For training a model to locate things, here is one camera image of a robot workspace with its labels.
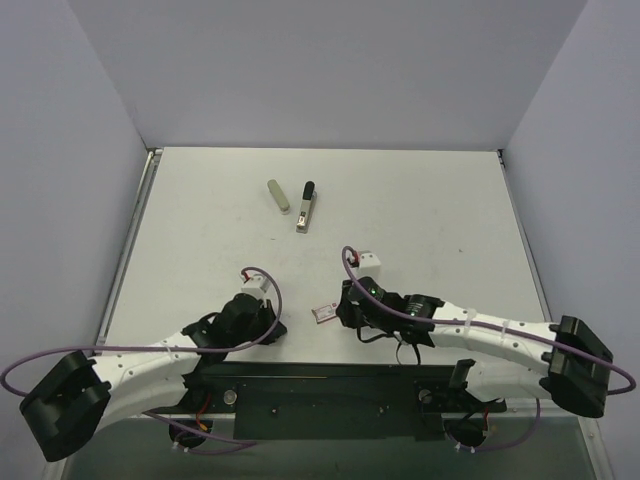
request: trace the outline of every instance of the screw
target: screw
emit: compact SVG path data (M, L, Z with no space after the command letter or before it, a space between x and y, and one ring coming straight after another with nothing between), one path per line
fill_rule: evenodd
M233 405L234 403L236 403L237 399L238 399L238 394L234 390L227 390L226 392L224 392L224 395L222 396L222 400L227 405Z
M428 404L431 403L433 397L431 396L431 392L425 388L418 392L418 400L423 404Z

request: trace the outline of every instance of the orange wire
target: orange wire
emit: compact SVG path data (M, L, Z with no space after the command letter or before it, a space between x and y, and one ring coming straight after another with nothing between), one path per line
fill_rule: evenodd
M202 415L204 413L204 411L209 407L209 403L210 402L211 402L211 394L209 393L209 394L207 394L207 399L205 400L204 405L202 406L200 411L198 413L196 413L196 423L198 424L200 429L205 431L205 432L208 432L209 428L207 428L207 426L200 421L200 415Z

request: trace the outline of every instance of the gray wall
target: gray wall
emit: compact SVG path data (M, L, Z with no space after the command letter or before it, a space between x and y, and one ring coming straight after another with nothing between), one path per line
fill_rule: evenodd
M591 0L507 148L551 310L589 322L640 375L640 3ZM622 384L619 378L614 383ZM617 478L638 477L639 395L601 421Z
M0 366L93 340L137 180L142 141L63 0L0 8ZM12 377L28 389L51 364ZM0 477L44 465L0 391Z
M504 147L585 0L70 0L148 145Z

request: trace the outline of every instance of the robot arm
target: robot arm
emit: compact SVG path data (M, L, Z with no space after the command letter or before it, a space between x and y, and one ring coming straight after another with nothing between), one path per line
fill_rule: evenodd
M63 357L20 404L45 458L61 460L107 425L178 404L187 392L183 376L223 361L229 349L270 329L260 343L275 342L287 329L273 325L276 315L264 300L269 286L265 277L254 275L220 313L204 316L150 349L138 348L155 351L89 358L76 351ZM223 351L185 351L196 348Z
M611 363L611 352L582 320L563 317L559 324L517 322L426 295L386 292L372 278L378 275L380 262L371 252L358 254L352 267L359 285L353 279L343 282L336 313L345 327L358 330L359 338L359 330L367 326L411 345L461 348L506 360L490 367L474 360L458 362L455 382L481 402L551 398L559 407L580 416L597 418L604 414L609 370L549 345L568 345ZM400 318L395 312L404 316ZM455 322L432 323L421 318ZM493 329L472 325L477 322ZM524 338L527 336L547 343Z

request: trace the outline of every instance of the white table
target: white table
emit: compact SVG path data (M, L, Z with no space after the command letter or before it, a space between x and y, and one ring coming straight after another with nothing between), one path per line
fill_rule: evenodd
M271 198L270 178L286 193L289 215ZM304 235L295 223L307 180L318 200ZM388 291L544 320L494 152L166 148L106 342L153 343L219 310L251 265L278 280L289 332L229 360L395 363L395 340L364 345L338 319L317 325L311 314L339 300L346 244L379 256ZM421 353L424 364L487 360L455 349ZM415 361L410 348L401 360Z

